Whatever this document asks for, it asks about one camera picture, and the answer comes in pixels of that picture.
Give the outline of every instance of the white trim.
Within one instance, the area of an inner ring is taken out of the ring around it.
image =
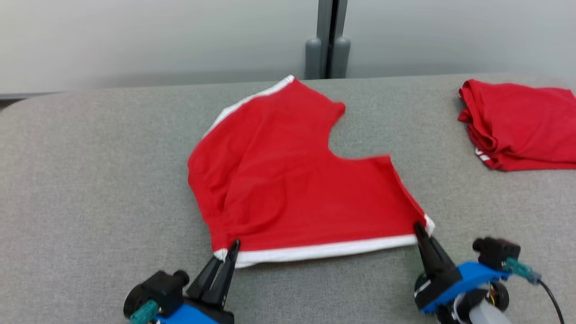
[[[434,222],[424,214],[426,219],[426,231],[432,234]],[[288,248],[275,248],[262,251],[240,251],[236,259],[236,268],[245,268],[263,262],[289,262],[308,259],[322,259],[331,257],[341,257],[367,253],[386,248],[394,248],[416,244],[417,239],[414,234],[391,236],[387,238],[375,238],[365,240],[355,240],[349,242],[338,242],[319,244],[313,246],[299,246]],[[228,250],[222,248],[214,252],[214,256],[223,260]]]
[[[487,156],[486,154],[484,154],[484,152],[482,152],[478,148],[476,148],[475,153],[482,160],[482,162],[490,160],[490,156]]]
[[[262,97],[262,96],[268,96],[271,95],[275,92],[278,92],[280,90],[282,90],[285,86],[289,85],[290,83],[292,83],[292,81],[294,81],[294,76],[287,76],[285,77],[282,81],[278,82],[277,84],[271,86],[270,88],[266,89],[266,90],[262,90],[258,93],[256,93],[255,95],[252,96],[248,96],[240,101],[238,101],[237,103],[233,104],[230,107],[226,107],[222,110],[222,112],[220,112],[220,114],[218,115],[218,117],[216,117],[216,120],[214,121],[214,123],[212,124],[212,126],[210,126],[210,128],[204,133],[205,137],[206,135],[208,135],[208,133],[214,129],[216,127],[216,125],[218,125],[219,123],[221,123],[226,117],[228,117],[231,113],[235,112],[236,110],[238,110],[238,108],[240,108],[243,104],[249,102],[250,100],[256,98],[256,97]]]

